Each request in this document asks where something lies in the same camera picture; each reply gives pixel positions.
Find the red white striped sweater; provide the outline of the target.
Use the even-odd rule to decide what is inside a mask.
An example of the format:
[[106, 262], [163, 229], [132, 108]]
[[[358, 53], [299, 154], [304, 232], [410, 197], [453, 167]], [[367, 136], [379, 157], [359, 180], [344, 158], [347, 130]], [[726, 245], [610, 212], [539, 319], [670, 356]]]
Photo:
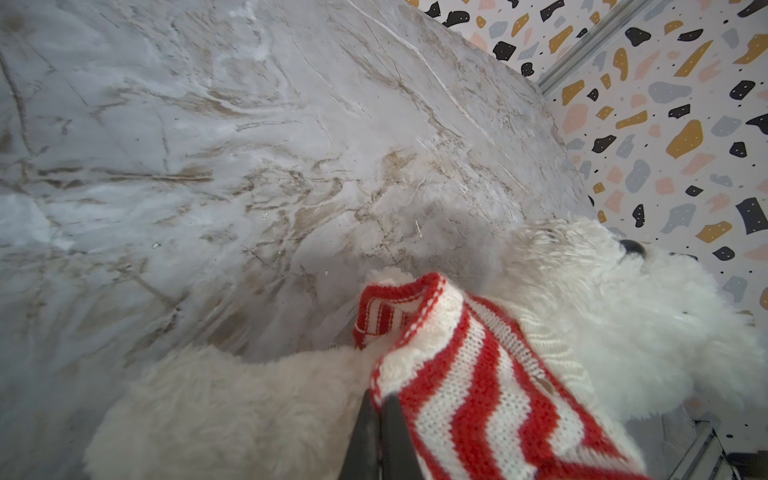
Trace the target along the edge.
[[643, 479], [642, 455], [603, 412], [570, 349], [542, 324], [439, 273], [376, 272], [359, 301], [377, 410], [399, 403], [426, 479]]

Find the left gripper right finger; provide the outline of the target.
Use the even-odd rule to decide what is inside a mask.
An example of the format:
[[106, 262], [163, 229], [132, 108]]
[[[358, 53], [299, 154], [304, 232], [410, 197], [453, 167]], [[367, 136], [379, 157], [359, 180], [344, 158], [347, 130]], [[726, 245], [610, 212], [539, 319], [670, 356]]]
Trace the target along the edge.
[[383, 401], [380, 410], [380, 478], [383, 480], [423, 480], [417, 452], [408, 424], [396, 395]]

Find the white teddy bear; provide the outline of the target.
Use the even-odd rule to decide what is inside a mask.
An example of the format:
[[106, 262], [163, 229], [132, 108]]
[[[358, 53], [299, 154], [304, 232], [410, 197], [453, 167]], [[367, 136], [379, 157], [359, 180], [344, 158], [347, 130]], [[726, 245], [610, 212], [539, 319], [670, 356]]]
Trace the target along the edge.
[[[551, 369], [627, 422], [696, 390], [767, 398], [758, 330], [689, 255], [616, 238], [597, 221], [523, 224], [483, 294]], [[169, 353], [107, 412], [84, 454], [94, 479], [337, 476], [374, 364], [395, 342], [247, 363], [212, 346]]]

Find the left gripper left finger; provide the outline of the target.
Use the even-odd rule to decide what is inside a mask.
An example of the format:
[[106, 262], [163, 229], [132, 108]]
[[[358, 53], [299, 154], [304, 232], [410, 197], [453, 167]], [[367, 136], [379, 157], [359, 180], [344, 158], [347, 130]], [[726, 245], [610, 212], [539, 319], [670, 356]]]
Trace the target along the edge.
[[363, 395], [338, 480], [380, 479], [380, 416], [370, 390]]

